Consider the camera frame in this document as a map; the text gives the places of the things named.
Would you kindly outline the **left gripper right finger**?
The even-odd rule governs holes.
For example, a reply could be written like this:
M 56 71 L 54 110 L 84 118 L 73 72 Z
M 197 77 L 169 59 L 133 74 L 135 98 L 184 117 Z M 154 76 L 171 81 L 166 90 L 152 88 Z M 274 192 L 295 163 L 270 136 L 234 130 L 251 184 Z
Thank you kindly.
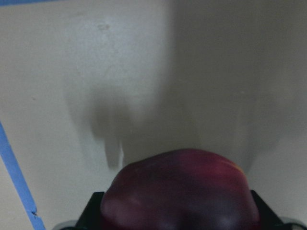
M 260 216 L 260 229 L 261 230 L 291 230 L 290 224 L 285 224 L 275 212 L 264 202 L 264 200 L 251 190 L 253 200 L 257 206 Z

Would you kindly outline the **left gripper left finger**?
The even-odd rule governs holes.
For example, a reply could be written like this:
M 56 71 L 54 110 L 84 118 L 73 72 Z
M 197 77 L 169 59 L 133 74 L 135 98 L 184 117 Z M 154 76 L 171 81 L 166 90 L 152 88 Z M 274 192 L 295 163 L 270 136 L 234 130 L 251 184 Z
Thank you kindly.
M 75 230 L 100 230 L 100 204 L 104 192 L 94 192 L 74 226 Z

